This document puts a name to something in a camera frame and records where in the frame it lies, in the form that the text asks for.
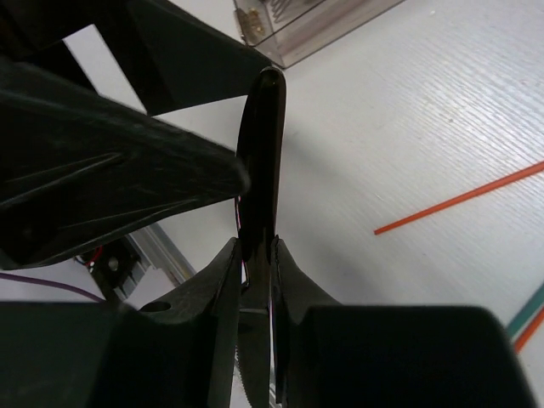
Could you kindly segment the black iridescent knife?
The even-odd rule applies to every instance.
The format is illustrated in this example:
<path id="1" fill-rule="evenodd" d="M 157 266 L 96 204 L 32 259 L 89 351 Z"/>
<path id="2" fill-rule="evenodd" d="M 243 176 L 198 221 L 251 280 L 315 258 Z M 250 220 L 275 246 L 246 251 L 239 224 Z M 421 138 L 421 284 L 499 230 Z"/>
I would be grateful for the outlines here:
<path id="1" fill-rule="evenodd" d="M 271 250 L 285 111 L 285 77 L 276 68 L 265 68 L 247 96 L 236 148 L 251 183 L 247 192 L 235 200 L 246 273 L 241 289 L 236 356 L 243 389 L 252 407 L 269 404 Z"/>

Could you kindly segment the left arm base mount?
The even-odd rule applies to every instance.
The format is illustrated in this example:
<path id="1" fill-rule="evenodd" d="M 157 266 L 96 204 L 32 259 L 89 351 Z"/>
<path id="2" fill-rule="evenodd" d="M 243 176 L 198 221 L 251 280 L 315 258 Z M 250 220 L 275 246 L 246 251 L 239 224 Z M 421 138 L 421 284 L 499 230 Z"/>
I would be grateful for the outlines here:
<path id="1" fill-rule="evenodd" d="M 126 302 L 144 277 L 149 264 L 128 237 L 112 241 L 73 260 L 85 267 L 109 302 Z"/>

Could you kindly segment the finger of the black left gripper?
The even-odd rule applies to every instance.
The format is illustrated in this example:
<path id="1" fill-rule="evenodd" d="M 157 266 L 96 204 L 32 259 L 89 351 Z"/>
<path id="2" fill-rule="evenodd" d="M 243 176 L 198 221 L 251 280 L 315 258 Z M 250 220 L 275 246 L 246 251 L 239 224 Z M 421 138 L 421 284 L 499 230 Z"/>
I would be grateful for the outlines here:
<path id="1" fill-rule="evenodd" d="M 232 150 L 2 59 L 2 269 L 65 261 L 249 184 Z"/>

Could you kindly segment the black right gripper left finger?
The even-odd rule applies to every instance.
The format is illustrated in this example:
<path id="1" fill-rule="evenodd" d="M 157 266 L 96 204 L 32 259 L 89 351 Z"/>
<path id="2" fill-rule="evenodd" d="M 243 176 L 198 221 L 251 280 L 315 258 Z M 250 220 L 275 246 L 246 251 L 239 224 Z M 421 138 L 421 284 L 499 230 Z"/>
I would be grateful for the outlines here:
<path id="1" fill-rule="evenodd" d="M 226 407 L 241 295 L 241 244 L 142 309 L 3 303 L 4 407 Z"/>

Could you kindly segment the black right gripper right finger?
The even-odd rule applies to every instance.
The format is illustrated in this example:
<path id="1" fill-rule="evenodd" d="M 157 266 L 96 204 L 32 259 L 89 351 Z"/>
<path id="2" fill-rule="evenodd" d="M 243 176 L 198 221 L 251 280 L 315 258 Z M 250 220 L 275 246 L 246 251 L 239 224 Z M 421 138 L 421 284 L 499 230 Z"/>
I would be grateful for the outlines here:
<path id="1" fill-rule="evenodd" d="M 343 305 L 271 245 L 275 392 L 285 407 L 533 407 L 502 325 L 474 306 Z"/>

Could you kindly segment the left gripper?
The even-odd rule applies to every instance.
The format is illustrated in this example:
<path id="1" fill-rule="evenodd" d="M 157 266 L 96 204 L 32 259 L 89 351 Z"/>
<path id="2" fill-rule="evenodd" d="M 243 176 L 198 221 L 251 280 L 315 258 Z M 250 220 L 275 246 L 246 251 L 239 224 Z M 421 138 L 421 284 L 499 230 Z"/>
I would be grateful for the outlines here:
<path id="1" fill-rule="evenodd" d="M 135 100 L 95 93 L 64 40 L 95 26 Z M 145 105 L 145 50 L 164 90 Z M 270 59 L 169 1 L 3 1 L 1 98 L 31 109 L 161 115 L 248 94 Z"/>

